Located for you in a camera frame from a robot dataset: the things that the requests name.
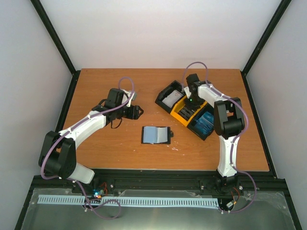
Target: cable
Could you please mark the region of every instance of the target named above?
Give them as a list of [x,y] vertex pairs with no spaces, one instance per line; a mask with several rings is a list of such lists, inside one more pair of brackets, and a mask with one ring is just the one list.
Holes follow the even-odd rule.
[[[45,179],[45,180],[50,180],[50,179],[53,179],[53,178],[57,178],[57,177],[58,177],[58,176],[49,176],[49,177],[47,177],[47,176],[45,176],[45,174],[44,174],[44,170],[45,170],[46,162],[47,162],[49,156],[51,155],[52,151],[53,151],[54,148],[63,140],[63,138],[64,138],[65,136],[67,136],[70,132],[72,132],[73,130],[75,130],[78,126],[80,126],[81,124],[83,124],[85,121],[87,121],[87,120],[89,120],[89,119],[91,119],[91,118],[94,118],[94,117],[96,117],[96,116],[103,115],[103,114],[105,114],[105,113],[108,113],[108,112],[112,112],[112,111],[114,111],[114,110],[117,110],[117,109],[119,109],[119,108],[125,106],[125,105],[129,102],[129,100],[133,97],[133,93],[134,93],[134,83],[133,83],[133,80],[132,80],[131,78],[129,78],[129,77],[122,77],[122,78],[118,81],[118,88],[120,88],[120,83],[121,83],[121,81],[122,81],[123,79],[128,79],[128,80],[130,80],[130,82],[131,82],[131,84],[132,84],[131,95],[130,95],[130,97],[128,98],[128,100],[126,100],[123,104],[121,104],[121,105],[119,105],[119,106],[117,106],[117,107],[115,107],[115,108],[113,108],[113,109],[108,109],[108,110],[99,112],[99,113],[97,113],[97,114],[91,115],[90,117],[86,117],[86,118],[82,119],[82,120],[79,121],[77,124],[75,124],[75,125],[70,129],[70,131],[67,131],[67,132],[64,133],[62,136],[60,136],[59,139],[57,139],[56,142],[51,146],[51,148],[49,149],[48,153],[46,154],[46,156],[45,156],[45,158],[44,158],[44,160],[43,160],[43,163],[42,163],[42,166],[41,166],[41,169],[40,169],[40,175],[41,175],[41,177],[42,177],[43,179]],[[85,190],[84,190],[82,184],[81,184],[79,181],[76,181],[76,183],[77,183],[77,184],[79,185],[79,187],[81,188],[81,190],[82,190],[82,192],[83,192],[83,195],[85,196],[86,201],[89,203],[89,199],[87,198],[87,195],[86,195],[86,193],[85,193]],[[118,217],[118,216],[120,215],[120,212],[121,212],[121,206],[120,206],[120,203],[119,203],[117,200],[108,200],[108,201],[104,202],[103,204],[101,204],[100,206],[103,206],[104,204],[106,204],[106,203],[108,203],[108,202],[110,202],[110,201],[114,201],[114,202],[117,203],[118,206],[119,206],[119,212],[118,212],[118,214],[117,214],[115,217],[113,217],[113,218],[107,218],[107,217],[100,216],[98,213],[96,213],[96,212],[94,211],[94,209],[93,209],[93,207],[91,206],[91,204],[89,204],[89,206],[90,206],[91,210],[92,210],[97,216],[99,216],[100,218],[103,218],[103,219],[114,219],[114,218]]]
[[[106,183],[105,182],[103,182],[98,188],[103,187],[103,186],[105,186],[105,188],[103,189],[103,191],[104,191],[104,195],[103,196],[107,196],[107,188],[106,188]],[[90,200],[90,202],[92,202],[92,201],[101,200],[101,199],[102,199],[102,197],[101,198],[93,198],[93,199],[89,199],[89,200]],[[87,205],[87,202],[85,201],[85,203],[82,205],[82,207],[84,209],[86,209],[86,205]]]
[[232,191],[230,191],[230,193],[231,193],[231,197],[232,197],[232,199],[234,200],[234,202],[235,202],[235,198],[234,198],[234,194],[233,194],[233,192]]
[[235,189],[236,193],[238,194],[238,198],[236,199],[236,202],[237,202],[239,200],[239,198],[240,198],[240,193],[239,193],[239,191],[235,187],[233,187],[233,189]]
[[126,97],[127,97],[127,99],[128,99],[128,98],[129,98],[129,97],[128,97],[128,94],[127,94],[125,91],[124,91],[124,94],[125,94],[125,96],[126,96]]
[[111,121],[111,128],[113,128],[113,129],[118,128],[122,121],[123,121],[123,118],[121,117],[120,118],[120,122],[119,122],[119,124],[116,127],[113,127],[113,121]]
[[191,64],[189,64],[187,67],[186,67],[186,69],[184,70],[184,72],[183,72],[183,75],[182,75],[182,79],[181,79],[181,87],[182,87],[182,91],[183,91],[183,89],[184,89],[184,76],[186,75],[186,73],[187,73],[187,71],[188,71],[188,68],[190,67],[190,66],[192,66],[192,65],[194,65],[194,64],[202,64],[205,68],[206,68],[206,79],[208,78],[208,67],[206,66],[206,64],[205,63],[203,63],[203,62],[201,62],[201,61],[195,61],[195,62],[192,62]]
[[255,183],[254,179],[252,178],[252,176],[251,176],[249,173],[237,169],[237,168],[234,166],[233,159],[232,159],[235,141],[236,141],[241,135],[243,135],[243,134],[246,132],[246,130],[248,129],[248,126],[249,126],[248,115],[246,114],[246,112],[244,111],[244,109],[243,109],[237,102],[235,102],[234,100],[232,100],[229,96],[226,96],[226,95],[224,95],[223,93],[219,92],[216,88],[213,87],[213,85],[210,85],[210,84],[208,83],[208,68],[207,68],[207,66],[206,66],[203,62],[201,62],[201,61],[195,61],[195,62],[189,64],[189,65],[186,67],[186,69],[185,69],[185,71],[184,71],[184,75],[182,76],[182,84],[181,84],[181,85],[182,85],[182,88],[183,88],[183,86],[184,86],[184,84],[183,84],[184,76],[185,76],[185,74],[187,73],[188,68],[189,68],[191,65],[194,65],[194,64],[202,64],[202,65],[206,68],[205,82],[206,82],[206,85],[209,87],[209,89],[212,90],[212,91],[213,91],[214,93],[216,93],[217,95],[219,95],[220,97],[222,97],[222,98],[224,98],[224,99],[226,99],[226,100],[229,100],[229,101],[232,102],[235,106],[237,106],[237,107],[241,110],[241,112],[243,113],[244,118],[245,118],[245,121],[246,121],[246,125],[245,125],[244,129],[242,130],[242,132],[239,133],[238,135],[236,135],[235,138],[233,139],[232,143],[231,143],[231,148],[230,148],[230,164],[231,164],[231,167],[233,167],[233,169],[236,170],[238,173],[245,174],[245,175],[247,175],[247,176],[251,179],[251,181],[252,181],[252,183],[253,183],[253,185],[254,185],[254,192],[255,192],[255,194],[254,194],[254,196],[253,196],[251,202],[250,202],[248,205],[246,205],[244,208],[242,208],[242,209],[240,209],[240,210],[237,210],[237,211],[231,211],[231,212],[230,212],[230,213],[239,213],[239,212],[245,210],[246,208],[248,208],[248,207],[255,201],[255,199],[256,199],[256,197],[257,197],[257,186],[256,186],[256,183]]
[[[89,198],[88,198],[87,195],[86,195],[86,192],[85,192],[85,190],[84,190],[82,184],[81,184],[79,181],[76,181],[76,183],[77,183],[78,186],[81,188],[81,191],[82,191],[82,193],[84,194],[86,203],[88,204],[88,206],[90,207],[90,209],[91,209],[98,217],[100,217],[101,219],[107,219],[107,220],[115,219],[115,218],[119,217],[119,215],[120,215],[120,213],[121,213],[121,205],[120,205],[120,203],[119,203],[117,200],[115,200],[115,199],[107,200],[107,201],[105,201],[104,203],[100,204],[99,206],[93,208],[93,206],[91,205],[91,202],[90,202]],[[119,207],[118,213],[117,213],[114,217],[110,217],[110,218],[109,218],[109,217],[100,216],[100,215],[95,211],[95,209],[101,208],[103,205],[105,205],[105,204],[107,204],[107,203],[110,203],[110,202],[115,202],[115,203],[117,203],[117,204],[118,204],[118,207]]]

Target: purple tube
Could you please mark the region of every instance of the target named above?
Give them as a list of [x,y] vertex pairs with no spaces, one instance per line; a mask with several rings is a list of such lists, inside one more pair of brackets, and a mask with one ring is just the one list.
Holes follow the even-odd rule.
[[[90,202],[89,198],[87,197],[86,192],[85,192],[85,190],[84,190],[82,184],[81,184],[79,181],[76,181],[76,183],[77,183],[78,186],[81,188],[81,191],[82,191],[82,193],[84,194],[86,203],[88,204],[88,206],[90,207],[90,209],[91,209],[98,217],[100,217],[101,219],[107,219],[107,220],[115,219],[115,218],[119,217],[119,215],[120,215],[120,213],[121,213],[121,205],[120,205],[120,203],[119,203],[117,200],[115,200],[115,199],[107,200],[106,202],[104,202],[104,203],[102,203],[102,204],[100,204],[99,206],[97,206],[97,207],[94,208],[94,207],[91,205],[91,202]],[[117,204],[118,204],[118,207],[119,207],[118,213],[117,213],[114,217],[110,217],[110,218],[109,218],[109,217],[100,216],[100,215],[95,211],[95,209],[101,208],[103,205],[105,205],[105,204],[107,204],[107,203],[110,203],[110,202],[115,202],[115,203],[117,203]]]
[[182,86],[182,91],[183,91],[183,88],[184,88],[184,76],[186,75],[187,71],[188,71],[188,68],[194,64],[202,64],[205,68],[206,68],[206,76],[205,76],[205,79],[207,80],[208,79],[208,68],[206,66],[205,63],[201,62],[201,61],[195,61],[195,62],[192,62],[191,64],[189,64],[186,69],[184,70],[183,72],[183,75],[182,75],[182,79],[181,79],[181,86]]
[[84,122],[86,122],[87,120],[89,120],[88,117],[85,117],[84,119],[82,119],[81,121],[79,121],[77,124],[75,124],[72,128],[71,131],[74,131],[77,127],[79,127],[80,125],[82,125]]
[[54,148],[59,144],[59,142],[66,136],[69,134],[69,131],[67,131],[66,133],[64,133],[62,136],[60,136],[59,139],[57,139],[57,141],[51,146],[51,148],[49,149],[47,155],[45,156],[44,160],[43,160],[43,163],[42,163],[42,167],[40,168],[40,175],[42,176],[43,179],[45,180],[50,180],[50,179],[53,179],[53,178],[56,178],[58,176],[45,176],[44,174],[44,170],[45,170],[45,166],[46,166],[46,162],[49,158],[49,156],[51,155],[52,151],[54,150]]
[[132,91],[131,91],[131,94],[130,94],[129,98],[128,98],[123,104],[121,104],[121,105],[119,105],[119,106],[117,106],[117,107],[115,107],[115,108],[113,108],[113,109],[108,109],[108,110],[102,111],[102,112],[100,112],[100,113],[91,115],[91,118],[96,117],[96,116],[99,116],[99,115],[102,115],[102,114],[105,114],[105,113],[108,113],[108,112],[112,112],[112,111],[114,111],[114,110],[117,110],[117,109],[119,109],[119,108],[121,108],[121,107],[124,107],[124,106],[129,102],[129,100],[133,97],[133,93],[134,93],[134,83],[133,83],[133,81],[132,81],[132,79],[131,79],[130,77],[122,77],[122,78],[119,80],[119,82],[118,82],[118,88],[119,88],[119,89],[120,89],[120,83],[121,83],[121,81],[122,81],[123,79],[128,79],[128,80],[130,80],[130,82],[131,82],[131,84],[132,84]]

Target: white panel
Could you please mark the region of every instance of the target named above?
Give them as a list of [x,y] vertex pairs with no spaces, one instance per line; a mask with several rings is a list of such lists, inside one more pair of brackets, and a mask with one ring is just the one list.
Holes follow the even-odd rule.
[[248,75],[278,176],[307,229],[307,1],[292,1]]
[[1,1],[0,21],[0,229],[11,230],[71,76],[29,0]]
[[242,69],[279,2],[42,0],[78,69]]

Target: metal sheet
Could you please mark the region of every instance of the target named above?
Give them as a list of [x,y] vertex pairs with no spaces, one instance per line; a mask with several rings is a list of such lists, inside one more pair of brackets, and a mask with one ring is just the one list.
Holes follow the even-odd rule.
[[[31,230],[294,230],[291,216],[278,194],[259,196],[250,208],[239,214],[221,214],[218,210],[203,208],[164,207],[140,208],[123,207],[119,218],[103,220],[81,206],[40,205],[32,201],[22,229]],[[243,197],[236,205],[246,205]],[[103,207],[101,215],[113,216],[117,207]]]

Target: wooden table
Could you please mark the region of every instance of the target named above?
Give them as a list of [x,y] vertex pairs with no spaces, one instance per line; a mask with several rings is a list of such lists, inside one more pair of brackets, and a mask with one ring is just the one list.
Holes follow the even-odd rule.
[[[205,141],[181,125],[154,103],[158,93],[174,80],[181,81],[183,69],[82,69],[65,128],[73,125],[107,97],[118,80],[129,76],[135,84],[139,105],[144,114],[138,120],[124,119],[121,126],[98,130],[77,149],[77,161],[90,168],[216,170],[219,163],[219,138],[213,132]],[[204,78],[203,69],[190,69]],[[209,80],[221,92],[239,97],[249,117],[249,129],[241,137],[237,167],[246,171],[268,171],[255,120],[238,69],[210,69]],[[123,89],[130,90],[128,80]],[[170,126],[174,132],[170,145],[141,144],[142,126]]]

